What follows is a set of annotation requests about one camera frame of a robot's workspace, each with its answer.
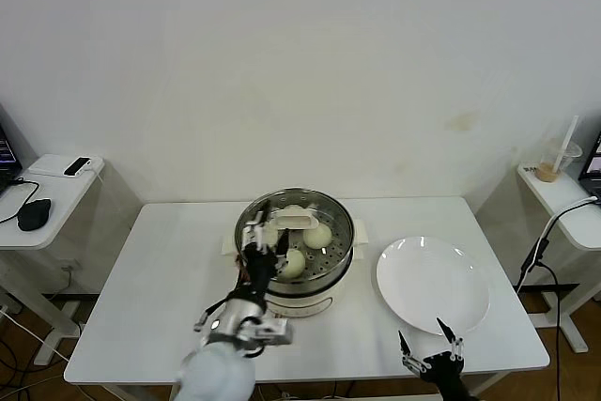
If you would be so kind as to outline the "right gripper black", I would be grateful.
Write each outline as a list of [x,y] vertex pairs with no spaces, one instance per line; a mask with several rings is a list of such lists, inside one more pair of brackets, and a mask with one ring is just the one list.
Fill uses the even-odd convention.
[[460,380],[464,369],[464,340],[457,336],[452,328],[437,318],[439,327],[450,345],[450,349],[424,358],[413,356],[403,333],[398,330],[401,362],[410,372],[419,372],[422,380],[436,385],[455,383]]

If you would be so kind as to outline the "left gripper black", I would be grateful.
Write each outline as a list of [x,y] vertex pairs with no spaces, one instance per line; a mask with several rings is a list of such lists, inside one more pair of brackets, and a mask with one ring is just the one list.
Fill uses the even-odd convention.
[[271,201],[263,200],[245,209],[240,217],[240,245],[248,280],[237,288],[237,297],[247,301],[262,301],[270,280],[276,274],[278,258],[285,258],[289,249],[289,230],[284,229],[276,243],[275,253],[268,242]]

